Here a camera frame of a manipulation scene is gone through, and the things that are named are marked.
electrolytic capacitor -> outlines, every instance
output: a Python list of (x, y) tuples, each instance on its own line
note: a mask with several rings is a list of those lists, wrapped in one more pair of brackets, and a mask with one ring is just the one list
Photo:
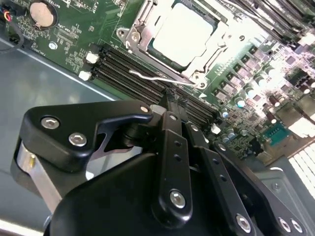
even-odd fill
[(302, 85), (301, 87), (300, 87), (300, 91), (302, 92), (302, 93), (304, 93), (304, 94), (308, 94), (308, 93), (310, 93), (310, 89), (309, 89), (309, 87), (307, 87), (306, 85)]
[(228, 141), (230, 141), (230, 139), (227, 137), (226, 134), (222, 135), (222, 142), (227, 143)]
[(272, 124), (277, 123), (277, 119), (275, 118), (275, 116), (271, 112), (267, 112), (266, 117)]
[(245, 92), (249, 98), (254, 98), (256, 96), (256, 92), (252, 87), (245, 88)]
[(269, 97), (269, 101), (271, 102), (272, 105), (274, 105), (274, 107), (280, 106), (280, 102), (279, 102), (278, 99), (276, 99), (275, 96), (272, 96), (272, 95), (271, 95), (271, 96)]
[(234, 132), (233, 128), (230, 128), (230, 129), (227, 130), (227, 137), (229, 139), (233, 139), (235, 137), (235, 132)]
[(311, 88), (315, 88), (315, 80), (314, 79), (310, 79), (306, 82), (306, 84), (308, 86), (310, 86)]
[(245, 101), (242, 97), (235, 98), (234, 102), (235, 102), (236, 106), (238, 106), (239, 108), (245, 107)]
[(267, 85), (267, 81), (266, 81), (265, 78), (262, 77), (262, 76), (257, 77), (257, 78), (256, 78), (256, 82), (257, 82), (257, 84), (258, 84), (260, 87), (264, 87), (264, 86)]
[(222, 108), (221, 109), (221, 116), (222, 116), (222, 118), (227, 118), (228, 117), (227, 108)]

green circuit board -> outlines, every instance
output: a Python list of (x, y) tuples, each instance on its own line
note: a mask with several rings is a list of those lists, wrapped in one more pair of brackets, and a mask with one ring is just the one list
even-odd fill
[[(29, 0), (14, 1), (27, 9), (32, 3)], [(55, 27), (46, 30), (36, 29), (29, 13), (26, 16), (13, 19), (21, 28), (25, 38), (31, 42), (32, 50), (76, 75), (84, 68), (85, 57), (92, 44), (103, 45), (107, 43), (128, 55), (127, 49), (117, 37), (116, 31), (118, 28), (131, 27), (143, 0), (47, 1), (54, 6), (58, 13), (58, 23)], [(7, 32), (8, 34), (12, 33), (9, 26)], [(234, 128), (236, 135), (231, 139), (231, 142), (228, 142), (228, 145), (242, 155), (250, 140), (258, 137), (261, 141), (266, 141), (265, 132), (273, 127), (263, 112), (263, 104), (268, 103), (268, 96), (272, 94), (283, 98), (281, 105), (275, 109), (274, 112), (276, 112), (285, 104), (298, 101), (303, 97), (303, 93), (285, 79), (275, 82), (269, 78), (267, 81), (272, 86), (266, 89), (258, 89), (258, 95), (260, 96), (258, 101), (247, 97), (244, 92), (245, 86), (236, 88), (237, 91), (228, 94), (227, 99), (219, 99), (216, 92), (218, 90), (222, 91), (223, 83), (228, 83), (227, 76), (234, 72), (236, 65), (244, 66), (240, 62), (241, 59), (244, 56), (249, 56), (253, 47), (266, 55), (265, 60), (260, 60), (257, 63), (259, 68), (251, 71), (252, 76), (245, 81), (247, 85), (253, 83), (257, 76), (264, 75), (264, 69), (270, 65), (280, 67), (285, 74), (293, 73), (294, 69), (298, 67), (303, 67), (311, 75), (315, 75), (315, 71), (310, 67), (306, 67), (309, 64), (309, 59), (313, 57), (312, 53), (294, 55), (295, 61), (293, 63), (285, 63), (286, 58), (292, 56), (292, 52), (286, 50), (281, 43), (274, 40), (263, 30), (258, 29), (253, 33), (240, 27), (235, 34), (234, 37), (239, 38), (237, 44), (228, 48), (224, 56), (217, 60), (207, 75), (208, 84), (205, 89), (179, 87), (215, 110), (228, 109), (229, 117), (226, 118), (226, 125), (222, 126), (221, 130), (222, 133), (226, 133), (230, 128)], [(55, 45), (53, 49), (50, 47), (51, 43)], [(153, 68), (134, 55), (129, 55), (129, 57), (138, 60), (147, 68)], [(126, 94), (113, 89), (100, 80), (94, 80), (93, 83), (122, 99), (128, 99)], [(284, 85), (287, 86), (285, 91), (281, 89)], [(244, 98), (246, 106), (243, 108), (237, 107), (235, 104), (236, 97)]]

black dimm slot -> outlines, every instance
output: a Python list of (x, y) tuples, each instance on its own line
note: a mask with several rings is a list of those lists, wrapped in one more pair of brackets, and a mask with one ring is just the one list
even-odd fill
[(134, 75), (131, 75), (129, 72), (124, 71), (123, 68), (113, 64), (109, 60), (104, 60), (104, 62), (102, 64), (106, 65), (108, 67), (111, 67), (117, 73), (121, 74), (121, 76), (126, 78), (126, 80), (125, 80), (126, 83), (128, 83), (128, 84), (130, 84), (132, 86), (133, 86), (133, 84), (136, 84), (137, 86), (140, 86), (143, 89), (145, 89), (144, 92), (147, 93), (148, 96), (152, 95), (156, 100), (158, 100), (161, 97), (160, 91), (155, 91), (153, 89), (154, 87), (152, 85), (150, 87), (148, 87), (147, 85), (143, 85), (143, 83), (138, 83), (137, 78), (135, 78)]
[(112, 87), (114, 87), (120, 91), (126, 92), (128, 94), (128, 96), (130, 96), (133, 99), (138, 99), (138, 100), (144, 101), (147, 104), (157, 103), (157, 101), (154, 101), (150, 98), (143, 96), (142, 94), (129, 88), (125, 84), (120, 83), (118, 80), (113, 79), (111, 76), (108, 76), (107, 72), (98, 71), (98, 74), (95, 77), (104, 81), (106, 84), (109, 84)]

black metal bracket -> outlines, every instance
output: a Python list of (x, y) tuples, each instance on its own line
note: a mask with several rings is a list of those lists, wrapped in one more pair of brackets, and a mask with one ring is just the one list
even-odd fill
[[(97, 158), (95, 153), (99, 156), (140, 146), (143, 153), (134, 157), (129, 165), (137, 166), (139, 159), (152, 166), (153, 162), (147, 159), (156, 159), (152, 170), (155, 178), (148, 176), (154, 180), (150, 184), (150, 212), (163, 228), (179, 229), (192, 221), (195, 200), (190, 168), (196, 165), (201, 172), (198, 179), (205, 183), (202, 187), (205, 191), (203, 199), (212, 203), (208, 211), (209, 214), (215, 212), (214, 220), (219, 222), (217, 226), (222, 234), (306, 236), (302, 222), (233, 152), (222, 143), (213, 143), (211, 146), (206, 143), (200, 128), (187, 121), (185, 104), (184, 99), (176, 98), (168, 92), (161, 102), (164, 107), (156, 106), (152, 109), (140, 101), (33, 108), (27, 111), (22, 122), (13, 163), (18, 165), (15, 170), (22, 170), (24, 175), (18, 175), (16, 181), (29, 175), (28, 181), (23, 181), (22, 184), (30, 187), (31, 177), (39, 189), (35, 192), (46, 202), (51, 196), (47, 191), (50, 191), (49, 187), (53, 188), (58, 199), (50, 205), (52, 211), (58, 210), (59, 202), (65, 208), (64, 196), (76, 198), (73, 195), (77, 192), (76, 189), (80, 189), (80, 196), (82, 193), (89, 195), (89, 191), (93, 191), (96, 195), (96, 200), (93, 201), (97, 201), (102, 199), (102, 194), (109, 193), (109, 189), (99, 193), (95, 191), (93, 183), (99, 186), (99, 180), (82, 184), (85, 182), (82, 173), (90, 158)], [(138, 168), (146, 173), (144, 175), (149, 175), (145, 168), (137, 166), (136, 169)], [(121, 173), (123, 169), (119, 167), (117, 170)], [(44, 173), (45, 178), (38, 179), (37, 170)], [(74, 188), (71, 190), (71, 187), (58, 187), (62, 181), (56, 175), (81, 177), (80, 181), (70, 181)], [(115, 170), (96, 179), (116, 178), (114, 176)], [(51, 180), (50, 184), (43, 183), (45, 180)], [(126, 183), (120, 180), (115, 182), (115, 191), (121, 186), (125, 188)], [(142, 198), (138, 193), (133, 195), (137, 195), (135, 201)], [(244, 196), (251, 200), (254, 210), (248, 207)]]

screw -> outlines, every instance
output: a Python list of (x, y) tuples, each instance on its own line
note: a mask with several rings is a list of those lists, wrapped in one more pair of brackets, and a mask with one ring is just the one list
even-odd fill
[(191, 127), (192, 127), (192, 129), (193, 129), (194, 131), (198, 131), (197, 126), (195, 126), (194, 124), (193, 124)]
[(280, 221), (280, 224), (281, 224), (282, 228), (284, 228), (285, 231), (287, 231), (288, 233), (290, 233), (290, 232), (291, 232), (291, 228), (290, 228), (290, 226), (286, 223), (286, 221), (283, 220), (283, 219), (280, 218), (280, 217), (279, 217), (278, 219), (279, 219), (279, 221)]
[(280, 189), (280, 186), (278, 185), (278, 183), (273, 183), (273, 184), (272, 184), (272, 188), (273, 188), (274, 190), (279, 190), (279, 189)]
[(138, 42), (140, 40), (140, 34), (138, 32), (133, 32), (131, 34), (131, 39), (134, 41), (134, 42)]
[(69, 142), (77, 147), (83, 147), (87, 144), (87, 138), (80, 133), (73, 133), (69, 136)]
[(175, 116), (173, 116), (173, 115), (170, 115), (170, 117), (171, 117), (171, 119), (173, 119), (173, 120), (177, 120), (177, 118), (176, 118)]
[(118, 31), (118, 35), (119, 35), (120, 37), (124, 37), (125, 32), (123, 32), (122, 30), (120, 30), (120, 31)]
[(251, 232), (252, 230), (251, 225), (244, 216), (236, 214), (236, 221), (237, 224), (241, 227), (241, 229), (244, 230), (246, 233), (249, 234)]
[(58, 48), (58, 45), (57, 45), (57, 43), (55, 43), (55, 42), (50, 42), (50, 43), (48, 44), (48, 47), (49, 47), (51, 50), (56, 50), (56, 49)]
[(45, 117), (40, 123), (46, 129), (57, 129), (60, 125), (59, 121), (53, 117)]
[(182, 209), (186, 205), (186, 200), (184, 196), (178, 191), (172, 191), (170, 194), (170, 199), (172, 204), (174, 204), (174, 206), (176, 206), (177, 208)]
[(226, 151), (226, 148), (223, 144), (218, 144), (218, 146), (222, 151)]
[(299, 233), (303, 233), (302, 227), (295, 220), (291, 219), (291, 222)]
[(146, 107), (140, 107), (140, 109), (141, 109), (143, 112), (145, 112), (145, 113), (149, 112), (148, 108), (146, 108)]

